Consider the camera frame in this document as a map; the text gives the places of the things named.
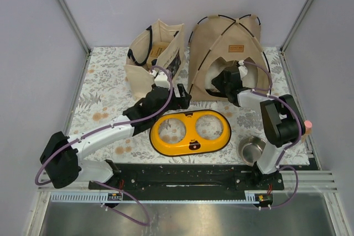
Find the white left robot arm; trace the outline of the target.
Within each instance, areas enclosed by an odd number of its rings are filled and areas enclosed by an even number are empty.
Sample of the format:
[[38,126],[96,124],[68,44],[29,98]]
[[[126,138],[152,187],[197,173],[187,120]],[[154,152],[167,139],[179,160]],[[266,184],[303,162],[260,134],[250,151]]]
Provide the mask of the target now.
[[35,184],[45,185],[39,181],[45,171],[49,178],[46,183],[57,189],[81,177],[100,181],[108,189],[116,188],[120,176],[113,171],[111,163],[85,161],[85,157],[104,146],[150,129],[167,111],[188,109],[190,101],[191,95],[181,83],[176,89],[154,85],[145,97],[102,127],[72,136],[65,136],[61,131],[54,133],[40,157],[41,168],[36,174]]

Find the stainless steel pet bowl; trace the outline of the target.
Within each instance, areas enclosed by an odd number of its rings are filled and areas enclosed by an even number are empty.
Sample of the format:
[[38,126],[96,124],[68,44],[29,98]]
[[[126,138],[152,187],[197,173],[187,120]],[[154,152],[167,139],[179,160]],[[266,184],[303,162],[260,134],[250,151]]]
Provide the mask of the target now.
[[265,146],[266,142],[263,139],[257,136],[249,136],[240,141],[238,154],[246,165],[253,166],[262,156]]

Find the beige pet tent fabric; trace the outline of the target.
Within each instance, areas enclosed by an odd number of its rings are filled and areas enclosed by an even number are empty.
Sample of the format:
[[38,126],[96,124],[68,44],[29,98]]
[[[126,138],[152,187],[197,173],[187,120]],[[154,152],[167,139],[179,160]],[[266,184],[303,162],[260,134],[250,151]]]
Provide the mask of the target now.
[[201,19],[189,38],[192,100],[226,101],[226,91],[237,85],[268,92],[270,66],[260,40],[261,21],[254,14]]

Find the white fluffy cushion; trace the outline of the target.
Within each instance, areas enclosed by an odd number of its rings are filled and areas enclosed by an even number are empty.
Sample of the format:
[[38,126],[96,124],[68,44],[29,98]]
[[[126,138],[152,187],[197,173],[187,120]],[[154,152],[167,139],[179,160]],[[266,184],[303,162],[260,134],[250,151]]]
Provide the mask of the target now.
[[[227,67],[237,66],[238,61],[225,61],[219,57],[209,67],[205,76],[205,89],[212,92],[221,92],[213,83],[212,80],[219,76]],[[256,66],[248,65],[241,67],[241,81],[244,87],[256,87],[258,82],[258,70]]]

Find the black tent pole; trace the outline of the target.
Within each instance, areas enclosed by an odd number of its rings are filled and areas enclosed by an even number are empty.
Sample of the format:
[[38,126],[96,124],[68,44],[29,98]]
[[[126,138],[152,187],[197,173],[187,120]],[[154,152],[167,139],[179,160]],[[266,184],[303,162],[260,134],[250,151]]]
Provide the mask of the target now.
[[257,49],[259,50],[264,64],[265,64],[265,69],[264,72],[266,73],[267,77],[268,77],[268,81],[269,81],[269,87],[270,89],[268,91],[270,91],[273,87],[273,81],[272,81],[272,74],[270,71],[270,66],[269,66],[269,61],[268,58],[260,44],[260,40],[261,40],[261,20],[260,18],[255,15],[255,14],[246,14],[243,15],[241,17],[239,17],[237,19],[238,21],[238,25],[240,27],[242,27],[248,34],[251,35],[252,41],[254,42],[255,46],[257,47]]
[[265,67],[251,35],[238,25],[237,19],[219,14],[205,17],[197,23],[189,38],[190,77],[207,73],[219,57],[227,62],[250,58]]

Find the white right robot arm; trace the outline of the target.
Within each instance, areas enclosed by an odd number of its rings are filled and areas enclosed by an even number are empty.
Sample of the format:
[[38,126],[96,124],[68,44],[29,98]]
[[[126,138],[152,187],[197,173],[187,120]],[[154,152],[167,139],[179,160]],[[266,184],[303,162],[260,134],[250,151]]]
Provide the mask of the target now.
[[253,163],[251,181],[255,188],[262,190],[271,184],[285,152],[300,142],[305,124],[293,96],[271,95],[273,83],[270,72],[257,64],[252,65],[267,75],[267,88],[245,87],[243,79],[248,70],[244,65],[225,68],[211,80],[211,84],[230,103],[261,114],[267,141],[260,158]]

